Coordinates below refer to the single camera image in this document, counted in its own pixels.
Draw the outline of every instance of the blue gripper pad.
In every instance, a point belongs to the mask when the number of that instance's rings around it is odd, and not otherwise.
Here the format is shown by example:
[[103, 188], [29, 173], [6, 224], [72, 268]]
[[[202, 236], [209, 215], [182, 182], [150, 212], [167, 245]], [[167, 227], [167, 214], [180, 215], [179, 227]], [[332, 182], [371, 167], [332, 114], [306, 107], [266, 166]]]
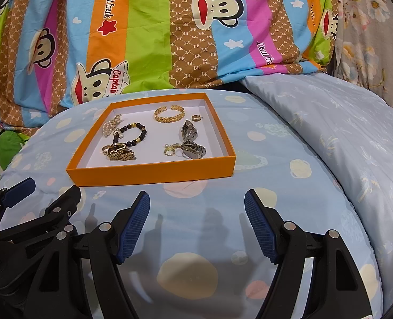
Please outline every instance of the blue gripper pad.
[[277, 264], [279, 255], [276, 251], [276, 236], [250, 191], [245, 194], [244, 206], [263, 255], [271, 263]]
[[34, 193], [35, 189], [36, 183], [29, 177], [12, 188], [9, 188], [3, 196], [2, 203], [5, 208], [12, 208], [21, 200]]
[[118, 253], [116, 255], [118, 261], [122, 264], [125, 259], [131, 256], [137, 239], [145, 224], [146, 218], [149, 214], [150, 200], [149, 194], [144, 193], [139, 202], [135, 206], [126, 227], [119, 238]]

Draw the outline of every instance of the orange box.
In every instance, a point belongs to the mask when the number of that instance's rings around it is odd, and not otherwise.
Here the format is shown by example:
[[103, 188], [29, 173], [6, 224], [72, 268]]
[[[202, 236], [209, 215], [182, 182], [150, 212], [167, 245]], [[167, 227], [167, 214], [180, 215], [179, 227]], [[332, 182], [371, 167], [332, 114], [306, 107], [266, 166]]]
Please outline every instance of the orange box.
[[[153, 117], [153, 112], [163, 105], [177, 104], [185, 108], [185, 117], [173, 123], [160, 123]], [[171, 116], [177, 111], [168, 111]], [[179, 151], [174, 156], [164, 155], [164, 144], [175, 144], [180, 140], [180, 131], [186, 119], [191, 120], [195, 112], [203, 122], [193, 122], [198, 130], [195, 143], [207, 149], [207, 155], [201, 159], [184, 159]], [[110, 145], [112, 135], [102, 136], [102, 125], [116, 114], [122, 114], [127, 120], [138, 116], [140, 121], [123, 121], [119, 128], [132, 122], [146, 126], [148, 134], [141, 143], [132, 147], [137, 160], [110, 161], [100, 154], [101, 145]], [[124, 133], [124, 140], [132, 140], [134, 128]], [[216, 111], [205, 93], [183, 93], [146, 97], [111, 103], [89, 130], [74, 153], [66, 171], [72, 181], [81, 187], [115, 186], [128, 184], [152, 184], [164, 182], [195, 181], [231, 177], [236, 155]]]

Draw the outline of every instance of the polka dot tablecloth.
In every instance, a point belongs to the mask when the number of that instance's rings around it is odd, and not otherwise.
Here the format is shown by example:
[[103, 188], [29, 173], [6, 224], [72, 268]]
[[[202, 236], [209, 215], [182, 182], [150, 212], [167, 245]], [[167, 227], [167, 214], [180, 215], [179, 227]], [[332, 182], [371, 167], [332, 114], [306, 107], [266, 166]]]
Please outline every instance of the polka dot tablecloth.
[[[1, 228], [43, 215], [73, 183], [65, 168], [93, 123], [114, 101], [200, 90], [131, 93], [82, 104], [45, 124], [2, 174], [0, 188], [27, 177], [36, 191], [8, 209]], [[140, 318], [255, 318], [276, 267], [265, 258], [244, 210], [254, 188], [263, 204], [284, 220], [344, 238], [367, 287], [373, 312], [381, 315], [377, 266], [359, 218], [327, 167], [283, 120], [247, 94], [206, 90], [236, 152], [234, 175], [183, 183], [82, 187], [70, 221], [89, 232], [128, 208], [141, 190], [150, 213], [133, 255], [119, 267]], [[94, 318], [102, 318], [88, 261], [83, 262]], [[311, 278], [307, 259], [293, 318], [302, 316]]]

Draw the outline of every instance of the ring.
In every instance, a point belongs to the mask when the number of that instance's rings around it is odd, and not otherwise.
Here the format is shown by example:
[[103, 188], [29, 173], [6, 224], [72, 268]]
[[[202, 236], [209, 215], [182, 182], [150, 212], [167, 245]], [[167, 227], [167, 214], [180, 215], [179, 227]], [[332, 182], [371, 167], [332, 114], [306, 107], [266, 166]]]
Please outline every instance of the ring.
[[195, 121], [195, 122], [201, 121], [201, 119], [202, 119], [202, 117], [200, 115], [193, 115], [191, 117], [191, 120]]
[[185, 109], [184, 107], [181, 107], [180, 105], [172, 105], [172, 110], [177, 110], [180, 111], [179, 115], [176, 116], [172, 116], [172, 117], [160, 117], [158, 115], [160, 115], [163, 111], [167, 110], [167, 106], [163, 106], [161, 108], [158, 108], [157, 110], [154, 111], [153, 116], [155, 118], [155, 120], [157, 120], [158, 122], [162, 122], [162, 123], [170, 123], [170, 122], [176, 122], [179, 121], [181, 119], [183, 119], [183, 117], [185, 116]]

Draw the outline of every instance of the silver bolt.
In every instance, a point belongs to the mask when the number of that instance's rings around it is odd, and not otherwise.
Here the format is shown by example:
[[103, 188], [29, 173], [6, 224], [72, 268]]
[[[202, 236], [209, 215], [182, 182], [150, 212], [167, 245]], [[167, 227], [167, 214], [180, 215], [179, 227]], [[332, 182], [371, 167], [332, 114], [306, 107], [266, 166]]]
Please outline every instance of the silver bolt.
[[285, 222], [284, 228], [286, 230], [294, 230], [296, 228], [296, 225], [293, 222]]
[[100, 231], [108, 231], [109, 229], [111, 229], [111, 225], [109, 223], [102, 223], [99, 226]]
[[332, 238], [338, 238], [340, 236], [340, 234], [338, 234], [338, 231], [336, 230], [328, 231], [328, 235], [331, 236]]
[[63, 240], [64, 238], [66, 238], [66, 232], [65, 231], [58, 232], [58, 234], [56, 234], [56, 238], [58, 240]]

